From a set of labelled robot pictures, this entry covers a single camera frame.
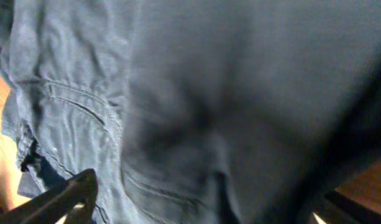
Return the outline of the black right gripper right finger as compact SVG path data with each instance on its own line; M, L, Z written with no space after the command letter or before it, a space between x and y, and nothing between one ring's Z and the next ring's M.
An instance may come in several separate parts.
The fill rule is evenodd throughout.
M314 210L326 223L381 224L381 215L339 194L326 194Z

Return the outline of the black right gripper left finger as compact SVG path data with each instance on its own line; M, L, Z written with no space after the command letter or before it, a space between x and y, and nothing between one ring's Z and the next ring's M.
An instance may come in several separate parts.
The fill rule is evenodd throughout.
M92 223L98 183L93 169L86 169L64 183L0 215L0 223L48 224L62 217L65 223Z

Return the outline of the navy blue shorts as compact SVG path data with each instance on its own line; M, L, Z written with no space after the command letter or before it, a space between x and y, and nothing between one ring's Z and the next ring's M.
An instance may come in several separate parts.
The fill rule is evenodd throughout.
M95 223L304 223L381 158L381 1L0 1L22 195Z

